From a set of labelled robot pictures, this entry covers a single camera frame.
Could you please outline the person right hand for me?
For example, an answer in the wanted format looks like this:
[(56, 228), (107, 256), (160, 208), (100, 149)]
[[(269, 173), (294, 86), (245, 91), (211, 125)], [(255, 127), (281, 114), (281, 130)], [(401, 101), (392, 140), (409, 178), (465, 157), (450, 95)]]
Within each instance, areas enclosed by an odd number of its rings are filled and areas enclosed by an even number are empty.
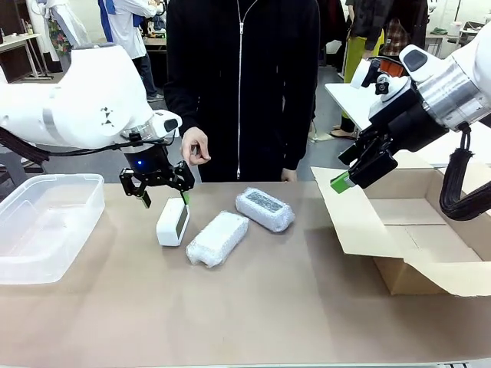
[(197, 127), (189, 128), (182, 137), (181, 153), (189, 166), (198, 166), (211, 160), (208, 137)]

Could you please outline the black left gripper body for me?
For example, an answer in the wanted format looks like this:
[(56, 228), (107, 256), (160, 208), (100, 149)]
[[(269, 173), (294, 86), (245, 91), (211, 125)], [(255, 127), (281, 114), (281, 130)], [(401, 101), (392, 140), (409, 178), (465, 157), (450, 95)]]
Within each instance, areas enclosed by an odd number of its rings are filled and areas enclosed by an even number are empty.
[(164, 146), (150, 145), (137, 153), (125, 153), (134, 177), (147, 185), (164, 185), (172, 179), (172, 165)]

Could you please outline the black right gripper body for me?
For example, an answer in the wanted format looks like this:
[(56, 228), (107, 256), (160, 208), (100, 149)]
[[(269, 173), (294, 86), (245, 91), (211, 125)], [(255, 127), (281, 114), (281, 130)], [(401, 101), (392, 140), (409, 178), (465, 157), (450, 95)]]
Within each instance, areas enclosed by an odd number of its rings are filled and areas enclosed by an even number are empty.
[(376, 147), (390, 153), (400, 150), (415, 153), (448, 133), (416, 96), (378, 101), (371, 109), (374, 110), (369, 117), (371, 125), (362, 131), (362, 140), (375, 141)]

